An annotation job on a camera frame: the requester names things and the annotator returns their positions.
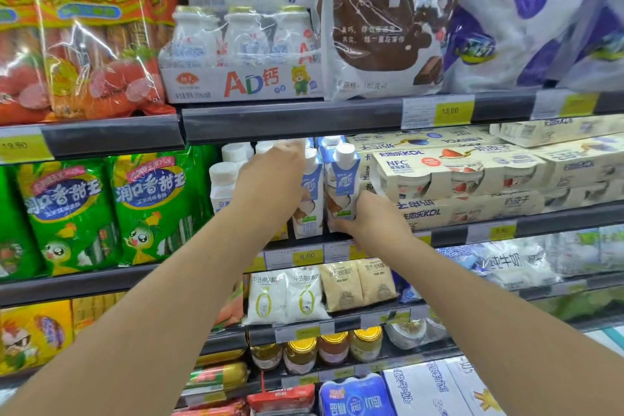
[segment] white cap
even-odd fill
[[[256,154],[262,154],[269,151],[275,145],[277,140],[262,140],[256,144]]]
[[[215,163],[208,170],[210,182],[216,186],[227,186],[236,183],[238,177],[238,166],[231,161]]]
[[[338,166],[342,169],[348,169],[353,166],[355,158],[355,147],[350,143],[341,143],[336,147],[334,159]]]
[[[306,175],[313,173],[317,167],[316,148],[306,148]]]
[[[221,147],[221,155],[223,155],[223,161],[231,161],[238,163],[247,160],[247,152],[245,151],[244,143],[229,143]]]
[[[322,142],[325,146],[336,146],[339,145],[342,140],[342,135],[330,135],[327,137],[323,137]]]

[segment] glass jar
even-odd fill
[[[316,364],[316,352],[316,337],[287,342],[284,349],[286,369],[293,375],[310,373]]]
[[[425,319],[409,320],[396,324],[386,324],[386,334],[399,349],[410,350],[422,345],[427,332]]]
[[[351,331],[350,335],[351,343],[349,348],[353,357],[363,363],[377,360],[381,351],[381,341],[383,340],[380,325]]]
[[[275,370],[281,364],[284,354],[281,344],[258,345],[249,348],[252,353],[253,363],[260,370]]]
[[[349,355],[349,333],[322,335],[316,341],[318,355],[327,365],[340,365]]]

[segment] chocolate milk bag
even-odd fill
[[[432,94],[457,0],[323,0],[325,99]]]

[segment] person's left hand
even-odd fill
[[[266,153],[254,155],[238,172],[232,204],[244,207],[253,220],[277,233],[291,218],[304,191],[305,144],[300,140],[277,142]]]

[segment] green sausage package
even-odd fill
[[[103,160],[22,164],[16,176],[51,275],[119,263],[119,231]]]
[[[11,173],[10,167],[0,167],[0,281],[33,278],[44,268]]]
[[[182,247],[199,216],[190,148],[109,157],[125,265],[161,261]]]

